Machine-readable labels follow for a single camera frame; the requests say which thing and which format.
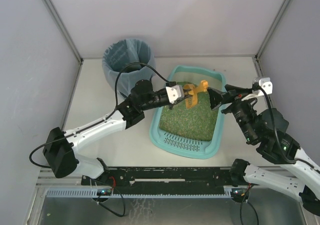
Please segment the orange litter scoop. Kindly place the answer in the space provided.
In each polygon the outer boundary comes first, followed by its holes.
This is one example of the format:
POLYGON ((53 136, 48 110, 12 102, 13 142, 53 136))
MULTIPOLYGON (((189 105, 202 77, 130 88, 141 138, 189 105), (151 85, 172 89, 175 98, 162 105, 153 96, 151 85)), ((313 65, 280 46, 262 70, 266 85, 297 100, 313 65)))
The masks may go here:
POLYGON ((184 96, 185 96, 185 107, 191 109, 195 107, 198 103, 198 94, 206 93, 209 83, 206 80, 202 80, 198 86, 193 83, 187 83, 183 86, 184 96))

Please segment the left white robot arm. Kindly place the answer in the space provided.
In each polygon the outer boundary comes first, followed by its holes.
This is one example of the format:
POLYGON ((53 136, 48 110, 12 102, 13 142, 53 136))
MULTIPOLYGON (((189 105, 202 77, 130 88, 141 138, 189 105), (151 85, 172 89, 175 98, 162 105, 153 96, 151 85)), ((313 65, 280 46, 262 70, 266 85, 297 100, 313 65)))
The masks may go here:
POLYGON ((127 130, 144 119, 147 110, 165 106, 173 107, 195 95, 193 87, 183 87, 176 82, 165 88, 153 90, 149 80, 139 80, 130 95, 115 110, 83 126, 62 131, 52 129, 43 148, 43 155, 57 179, 80 174, 93 179, 107 170, 101 158, 90 158, 80 152, 95 141, 127 130))

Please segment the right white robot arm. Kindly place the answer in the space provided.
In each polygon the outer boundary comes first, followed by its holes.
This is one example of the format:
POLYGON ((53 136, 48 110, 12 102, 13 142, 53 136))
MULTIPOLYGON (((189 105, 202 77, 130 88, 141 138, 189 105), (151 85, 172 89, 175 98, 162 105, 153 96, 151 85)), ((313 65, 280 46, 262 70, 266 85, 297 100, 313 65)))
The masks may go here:
POLYGON ((320 214, 320 166, 287 133, 289 122, 271 106, 257 113, 254 109, 259 96, 268 98, 271 93, 265 85, 252 88, 226 85, 226 91, 207 89, 210 107, 216 110, 223 105, 222 114, 232 114, 248 145, 256 146, 256 152, 272 164, 261 167, 237 158, 229 170, 234 186, 259 185, 282 193, 301 203, 308 212, 320 214))

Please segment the teal litter box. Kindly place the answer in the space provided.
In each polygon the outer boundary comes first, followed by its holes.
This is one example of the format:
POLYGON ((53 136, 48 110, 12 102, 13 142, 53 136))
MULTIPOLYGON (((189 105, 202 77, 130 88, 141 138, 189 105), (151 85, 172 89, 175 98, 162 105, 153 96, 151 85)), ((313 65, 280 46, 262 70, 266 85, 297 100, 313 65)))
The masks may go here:
MULTIPOLYGON (((225 91, 224 86, 226 85, 226 78, 223 73, 196 66, 178 65, 172 70, 167 79, 176 82, 191 82, 193 84, 206 80, 210 87, 221 91, 225 91)), ((205 125, 214 126, 209 141, 191 139, 160 129, 163 109, 157 108, 149 129, 150 140, 158 148, 178 156, 193 159, 211 158, 220 148, 225 121, 221 110, 224 108, 225 106, 222 106, 217 110, 216 122, 210 121, 205 123, 205 125)))

